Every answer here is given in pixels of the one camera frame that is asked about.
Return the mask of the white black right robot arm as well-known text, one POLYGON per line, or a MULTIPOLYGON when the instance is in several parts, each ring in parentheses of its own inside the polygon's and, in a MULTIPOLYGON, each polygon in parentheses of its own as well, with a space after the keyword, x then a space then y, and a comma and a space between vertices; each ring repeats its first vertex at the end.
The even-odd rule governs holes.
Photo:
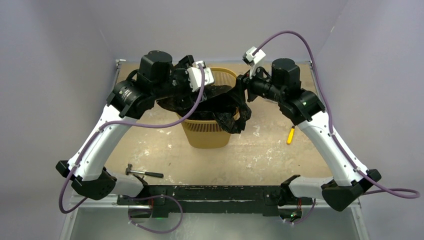
POLYGON ((300 76, 301 69, 292 59, 279 58, 271 63, 270 72, 258 67, 236 79, 247 91, 248 102, 257 97, 276 102, 280 112, 309 138, 332 173, 326 178, 293 175, 281 184, 278 204, 292 204, 299 198, 321 199, 341 212, 382 176, 360 163, 352 152, 339 149, 324 104, 314 92, 301 87, 300 76))

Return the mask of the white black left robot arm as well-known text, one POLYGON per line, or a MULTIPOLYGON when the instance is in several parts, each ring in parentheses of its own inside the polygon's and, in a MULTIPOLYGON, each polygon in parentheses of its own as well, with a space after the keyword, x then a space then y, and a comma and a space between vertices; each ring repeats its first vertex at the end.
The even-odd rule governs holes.
POLYGON ((146 203, 149 191, 138 176, 108 171, 105 164, 122 137, 139 125, 155 102, 190 97, 193 112, 214 83, 212 71, 203 61, 185 56, 177 64, 170 54, 152 50, 141 57, 138 69, 118 82, 106 100, 102 114, 83 146, 67 161, 56 165, 58 172, 79 195, 100 200, 109 194, 129 196, 138 205, 146 203))

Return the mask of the black plastic trash bag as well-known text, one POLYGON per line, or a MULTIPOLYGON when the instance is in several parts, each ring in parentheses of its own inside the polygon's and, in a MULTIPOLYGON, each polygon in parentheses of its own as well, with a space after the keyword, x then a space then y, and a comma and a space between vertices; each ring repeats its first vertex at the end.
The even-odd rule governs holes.
MULTIPOLYGON (((245 90, 236 85, 227 92, 225 86, 206 87, 205 100, 201 100, 195 111, 188 117, 189 120, 214 120, 227 133, 240 134, 246 128, 251 118, 252 110, 247 105, 245 90)), ((170 97, 157 100, 157 104, 181 117, 192 109, 198 94, 192 93, 185 97, 170 97)))

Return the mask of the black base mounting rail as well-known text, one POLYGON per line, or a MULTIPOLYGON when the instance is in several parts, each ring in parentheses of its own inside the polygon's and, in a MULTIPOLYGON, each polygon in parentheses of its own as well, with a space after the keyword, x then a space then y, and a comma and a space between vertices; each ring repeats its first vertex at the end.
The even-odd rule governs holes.
POLYGON ((280 207, 309 207, 311 198, 289 197, 280 185, 150 185, 138 199, 119 196, 119 206, 147 206, 153 218, 169 214, 261 214, 278 217, 280 207))

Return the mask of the black handled hammer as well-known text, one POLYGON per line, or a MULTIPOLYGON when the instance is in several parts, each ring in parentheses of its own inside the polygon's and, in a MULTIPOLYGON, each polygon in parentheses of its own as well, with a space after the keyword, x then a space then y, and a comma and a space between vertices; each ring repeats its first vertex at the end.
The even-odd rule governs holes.
POLYGON ((164 174, 163 173, 158 173, 158 172, 148 172, 148 171, 138 171, 138 170, 133 170, 132 169, 133 165, 128 163, 127 167, 125 169, 125 174, 129 175, 129 174, 135 174, 135 175, 144 175, 144 176, 149 176, 149 177, 154 177, 154 178, 164 178, 164 174))

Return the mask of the yellow handled screwdriver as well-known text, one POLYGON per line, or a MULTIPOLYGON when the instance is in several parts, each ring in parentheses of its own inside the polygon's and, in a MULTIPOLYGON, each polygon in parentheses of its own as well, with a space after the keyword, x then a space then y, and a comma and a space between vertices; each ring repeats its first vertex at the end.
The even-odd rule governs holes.
POLYGON ((295 134, 295 129, 296 129, 296 127, 294 125, 290 128, 289 134, 288 134, 287 139, 286 139, 287 145, 290 145, 292 143, 293 138, 294 138, 294 134, 295 134))

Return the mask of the yellow plastic trash bin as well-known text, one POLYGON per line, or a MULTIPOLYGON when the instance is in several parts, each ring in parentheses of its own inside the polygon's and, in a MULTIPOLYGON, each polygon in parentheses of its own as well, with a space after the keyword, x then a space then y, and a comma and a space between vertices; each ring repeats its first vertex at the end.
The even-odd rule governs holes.
MULTIPOLYGON (((215 84, 236 85, 236 73, 223 67, 211 67, 215 84)), ((188 143, 198 149, 217 149, 226 146, 231 134, 222 129, 215 120, 186 119, 181 123, 188 143)))

